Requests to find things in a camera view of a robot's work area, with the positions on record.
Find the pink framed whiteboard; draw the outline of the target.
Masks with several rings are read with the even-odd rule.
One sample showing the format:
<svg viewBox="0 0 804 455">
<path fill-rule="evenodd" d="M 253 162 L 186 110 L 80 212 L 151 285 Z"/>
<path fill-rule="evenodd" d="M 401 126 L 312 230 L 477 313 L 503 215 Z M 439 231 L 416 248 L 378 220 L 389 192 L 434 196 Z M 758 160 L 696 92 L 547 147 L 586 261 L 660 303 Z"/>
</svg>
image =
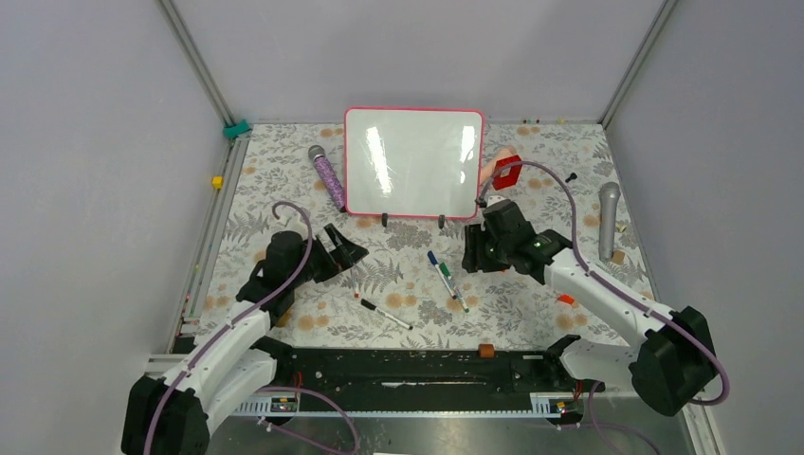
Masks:
<svg viewBox="0 0 804 455">
<path fill-rule="evenodd" d="M 345 111 L 343 127 L 348 213 L 475 216 L 484 154 L 481 112 L 360 106 Z"/>
</svg>

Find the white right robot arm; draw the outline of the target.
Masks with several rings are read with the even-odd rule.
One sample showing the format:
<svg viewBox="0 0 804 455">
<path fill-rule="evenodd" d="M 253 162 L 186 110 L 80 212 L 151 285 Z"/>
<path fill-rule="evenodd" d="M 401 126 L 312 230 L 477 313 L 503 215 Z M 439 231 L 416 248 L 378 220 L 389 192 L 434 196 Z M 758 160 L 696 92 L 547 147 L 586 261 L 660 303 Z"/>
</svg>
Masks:
<svg viewBox="0 0 804 455">
<path fill-rule="evenodd" d="M 576 253 L 562 234 L 536 231 L 519 206 L 502 198 L 464 228 L 462 267 L 468 273 L 513 269 L 566 294 L 623 340 L 615 346 L 566 336 L 543 366 L 545 381 L 566 391 L 579 379 L 631 387 L 652 410 L 673 416 L 694 402 L 717 375 L 717 357 L 705 316 L 691 306 L 676 311 L 618 282 Z"/>
</svg>

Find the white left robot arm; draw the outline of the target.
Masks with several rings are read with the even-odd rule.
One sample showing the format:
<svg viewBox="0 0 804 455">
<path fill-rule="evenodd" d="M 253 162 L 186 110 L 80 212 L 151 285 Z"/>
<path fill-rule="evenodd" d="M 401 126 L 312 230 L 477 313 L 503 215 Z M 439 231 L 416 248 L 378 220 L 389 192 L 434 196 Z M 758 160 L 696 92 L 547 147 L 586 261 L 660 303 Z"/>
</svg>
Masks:
<svg viewBox="0 0 804 455">
<path fill-rule="evenodd" d="M 273 234 L 214 333 L 159 378 L 144 375 L 135 382 L 121 435 L 123 453 L 203 454 L 214 431 L 253 392 L 291 383 L 292 361 L 256 343 L 293 305 L 299 286 L 335 278 L 369 253 L 333 225 L 324 231 L 331 249 L 312 233 Z"/>
</svg>

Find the green capped marker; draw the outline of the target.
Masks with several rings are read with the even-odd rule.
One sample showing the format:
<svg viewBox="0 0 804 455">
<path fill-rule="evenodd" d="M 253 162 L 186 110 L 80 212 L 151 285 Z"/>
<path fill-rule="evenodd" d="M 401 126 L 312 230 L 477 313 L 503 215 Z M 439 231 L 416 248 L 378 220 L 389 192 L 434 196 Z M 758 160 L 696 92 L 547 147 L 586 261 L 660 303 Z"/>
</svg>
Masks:
<svg viewBox="0 0 804 455">
<path fill-rule="evenodd" d="M 445 263 L 439 263 L 438 267 L 439 267 L 439 270 L 440 270 L 442 276 L 446 280 L 446 282 L 448 284 L 448 287 L 450 288 L 450 292 L 453 295 L 453 298 L 456 299 L 461 304 L 461 306 L 463 308 L 463 311 L 465 313 L 468 313 L 469 312 L 468 305 L 467 305 L 465 299 L 463 298 L 463 296 L 462 296 L 457 284 L 453 280 L 453 277 L 452 277 L 450 271 L 448 270 L 447 265 Z"/>
</svg>

